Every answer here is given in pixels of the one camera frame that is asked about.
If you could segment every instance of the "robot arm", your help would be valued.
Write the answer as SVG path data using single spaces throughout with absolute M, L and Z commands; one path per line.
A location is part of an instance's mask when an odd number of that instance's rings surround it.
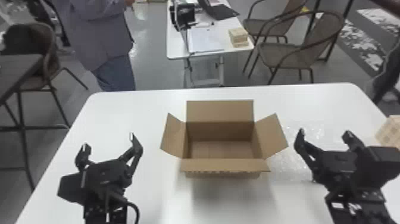
M 325 202 L 335 224 L 394 224 L 380 188 L 400 173 L 397 148 L 365 147 L 352 132 L 342 136 L 347 151 L 324 151 L 304 140 L 301 129 L 295 150 L 329 194 Z

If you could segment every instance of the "cardboard box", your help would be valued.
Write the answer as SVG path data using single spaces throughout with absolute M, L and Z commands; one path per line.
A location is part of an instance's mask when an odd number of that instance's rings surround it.
M 382 146 L 400 148 L 400 116 L 391 115 L 376 133 Z
M 253 101 L 188 101 L 186 122 L 168 114 L 161 142 L 190 178 L 257 178 L 287 146 L 276 114 L 254 122 Z

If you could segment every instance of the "white table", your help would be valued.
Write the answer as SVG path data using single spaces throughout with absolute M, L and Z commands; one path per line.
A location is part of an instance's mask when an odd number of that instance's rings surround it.
M 219 0 L 220 3 L 217 4 L 225 4 L 228 7 L 230 7 L 229 3 L 227 0 Z M 187 0 L 188 3 L 197 3 L 197 0 Z M 185 47 L 185 43 L 183 41 L 183 38 L 181 34 L 174 28 L 172 22 L 171 22 L 171 15 L 169 12 L 169 7 L 172 5 L 171 1 L 168 0 L 167 3 L 167 58 L 171 60 L 183 60 L 184 61 L 184 70 L 185 70 L 185 78 L 187 81 L 189 81 L 188 76 L 190 75 L 190 71 L 186 69 L 188 67 L 188 59 L 189 59 L 189 53 Z M 193 54 L 190 57 L 191 58 L 198 58 L 198 57 L 218 57 L 219 60 L 219 67 L 218 67 L 218 73 L 219 73 L 219 79 L 217 79 L 217 83 L 219 85 L 224 85 L 224 61 L 223 61 L 223 55 L 232 53 L 232 52 L 240 52 L 240 51 L 250 51 L 254 48 L 254 45 L 250 38 L 248 38 L 249 45 L 241 48 L 235 48 L 229 38 L 229 29 L 233 28 L 238 28 L 242 27 L 242 23 L 239 21 L 237 17 L 232 17 L 228 18 L 225 20 L 220 20 L 216 21 L 213 18 L 211 18 L 208 14 L 206 14 L 204 11 L 200 14 L 196 14 L 196 22 L 214 22 L 214 26 L 211 26 L 210 28 L 212 29 L 213 32 L 215 32 L 215 37 L 218 38 L 218 41 L 222 44 L 223 50 L 222 51 L 214 51 L 214 52 L 205 52 L 205 53 L 200 53 L 200 54 Z M 201 80 L 201 81 L 196 81 L 194 83 L 188 83 L 186 82 L 186 86 L 191 86 L 194 84 L 195 86 L 202 86 L 202 85 L 209 85 L 210 83 L 215 83 L 214 80 Z
M 186 179 L 180 160 L 160 150 L 167 113 L 185 120 L 187 100 L 209 99 L 253 99 L 256 120 L 278 114 L 290 146 L 268 159 L 272 172 L 256 180 Z M 345 130 L 377 144 L 373 136 L 384 122 L 379 109 L 348 83 L 98 93 L 82 108 L 17 223 L 83 223 L 83 208 L 57 197 L 61 176 L 77 170 L 74 158 L 82 143 L 92 146 L 92 160 L 108 160 L 130 146 L 129 132 L 144 147 L 126 191 L 140 208 L 141 224 L 332 223 L 327 191 L 310 182 L 311 172 L 292 147 L 298 129 L 304 127 L 306 139 L 325 150 L 345 150 Z M 398 223 L 399 189 L 400 178 L 383 188 Z

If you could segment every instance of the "stack of wooden blocks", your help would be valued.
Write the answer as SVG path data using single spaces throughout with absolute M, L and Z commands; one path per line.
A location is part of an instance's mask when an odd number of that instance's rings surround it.
M 400 148 L 400 116 L 391 115 L 376 134 L 382 146 Z
M 248 46 L 248 33 L 245 29 L 243 28 L 235 28 L 235 29 L 230 29 L 228 30 L 229 32 L 229 37 L 232 45 L 235 48 L 242 48 L 244 46 Z

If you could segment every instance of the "person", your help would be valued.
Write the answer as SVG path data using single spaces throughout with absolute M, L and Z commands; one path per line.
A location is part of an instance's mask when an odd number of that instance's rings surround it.
M 396 95 L 389 91 L 396 85 L 400 76 L 400 35 L 392 49 L 387 54 L 384 63 L 379 68 L 379 74 L 372 78 L 364 87 L 366 94 L 375 104 L 381 99 L 384 101 L 398 100 Z
M 124 11 L 135 0 L 49 0 L 53 3 L 78 60 L 103 91 L 134 91 L 129 59 L 133 38 Z

